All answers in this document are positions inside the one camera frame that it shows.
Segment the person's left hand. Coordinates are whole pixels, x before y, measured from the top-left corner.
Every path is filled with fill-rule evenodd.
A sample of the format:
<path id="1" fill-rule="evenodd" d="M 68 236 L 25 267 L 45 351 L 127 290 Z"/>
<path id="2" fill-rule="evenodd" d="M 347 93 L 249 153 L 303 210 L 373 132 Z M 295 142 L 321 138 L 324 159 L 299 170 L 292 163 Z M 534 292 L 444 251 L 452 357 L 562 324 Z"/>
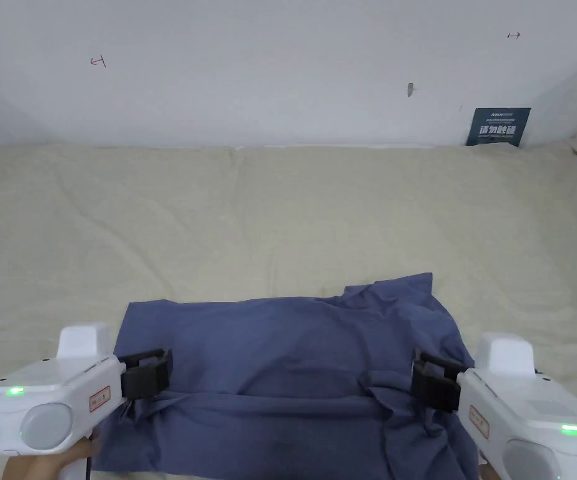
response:
<path id="1" fill-rule="evenodd" d="M 66 466 L 99 451 L 96 439 L 82 437 L 65 452 L 43 456 L 14 456 L 6 461 L 1 479 L 59 479 Z"/>

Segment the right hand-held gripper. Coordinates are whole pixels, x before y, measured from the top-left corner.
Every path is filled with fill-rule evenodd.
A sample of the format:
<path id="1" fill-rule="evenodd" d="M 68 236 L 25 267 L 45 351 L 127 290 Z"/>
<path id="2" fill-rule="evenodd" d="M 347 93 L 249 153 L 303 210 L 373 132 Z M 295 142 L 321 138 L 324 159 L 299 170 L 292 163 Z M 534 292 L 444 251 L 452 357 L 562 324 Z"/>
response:
<path id="1" fill-rule="evenodd" d="M 514 334 L 483 334 L 474 366 L 421 350 L 412 395 L 455 413 L 501 479 L 577 479 L 577 397 L 536 370 L 532 345 Z"/>

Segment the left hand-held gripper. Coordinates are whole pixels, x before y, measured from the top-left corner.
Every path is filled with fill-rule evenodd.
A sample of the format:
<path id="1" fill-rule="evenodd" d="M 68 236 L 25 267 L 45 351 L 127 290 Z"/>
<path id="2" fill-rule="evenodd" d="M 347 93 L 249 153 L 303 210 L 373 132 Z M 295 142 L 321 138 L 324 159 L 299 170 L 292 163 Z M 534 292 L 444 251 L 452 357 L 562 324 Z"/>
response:
<path id="1" fill-rule="evenodd" d="M 171 350 L 117 356 L 103 322 L 69 326 L 58 351 L 0 377 L 0 456 L 63 453 L 120 406 L 169 387 Z M 59 479 L 89 479 L 92 457 L 76 461 Z"/>

